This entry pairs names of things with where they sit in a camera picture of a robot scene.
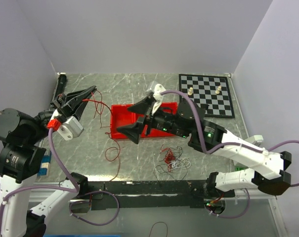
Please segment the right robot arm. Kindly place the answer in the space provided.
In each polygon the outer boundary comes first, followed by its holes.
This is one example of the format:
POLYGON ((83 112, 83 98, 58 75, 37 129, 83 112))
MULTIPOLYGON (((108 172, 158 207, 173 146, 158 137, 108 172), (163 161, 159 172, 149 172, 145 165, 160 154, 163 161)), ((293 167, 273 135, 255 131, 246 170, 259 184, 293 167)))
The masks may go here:
POLYGON ((289 152, 274 153, 251 144, 225 129, 204 119, 205 109, 193 101, 182 99, 174 114, 154 109, 155 100, 147 96, 130 106, 128 111, 140 114, 135 123, 120 126, 117 131, 135 144, 141 134, 152 129, 182 138, 189 138, 188 146, 204 154, 228 158, 246 166, 234 172, 213 172, 209 175, 204 192, 217 197, 235 189, 258 189, 279 196, 291 186, 291 175, 286 169, 292 162, 289 152))

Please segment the red three-compartment bin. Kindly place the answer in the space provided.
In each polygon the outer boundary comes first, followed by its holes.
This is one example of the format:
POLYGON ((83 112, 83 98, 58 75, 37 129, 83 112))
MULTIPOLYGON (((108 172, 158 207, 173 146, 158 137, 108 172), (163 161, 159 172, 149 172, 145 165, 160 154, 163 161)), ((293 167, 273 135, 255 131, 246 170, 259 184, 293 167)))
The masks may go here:
MULTIPOLYGON (((110 131, 111 131, 111 138, 118 140, 118 139, 127 139, 127 137, 117 131, 118 127, 125 126, 132 124, 137 121, 139 117, 143 117, 141 114, 135 114, 128 111, 128 108, 132 106, 132 104, 121 104, 121 105, 112 105, 111 106, 111 121, 110 121, 110 131)), ((175 114, 177 111, 178 104, 176 102, 164 102, 161 105, 161 109, 164 112, 175 114)), ((141 134, 141 138, 149 137, 170 137, 173 136, 172 134, 168 134, 167 132, 152 129, 151 133, 146 136, 145 130, 141 134)))

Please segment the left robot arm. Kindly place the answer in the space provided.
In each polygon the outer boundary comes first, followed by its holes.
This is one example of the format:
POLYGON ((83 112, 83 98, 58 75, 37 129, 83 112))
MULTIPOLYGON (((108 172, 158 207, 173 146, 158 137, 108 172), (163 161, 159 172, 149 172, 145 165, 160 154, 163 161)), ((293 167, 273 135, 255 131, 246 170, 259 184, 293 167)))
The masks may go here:
POLYGON ((61 169, 66 179, 60 186, 50 186, 53 193, 36 207, 29 208, 46 150, 38 146, 58 132, 64 140, 83 132, 81 116, 96 86, 61 93, 51 108, 32 117, 16 109, 0 111, 0 237, 42 237, 53 215, 71 199, 88 194, 87 177, 61 169))

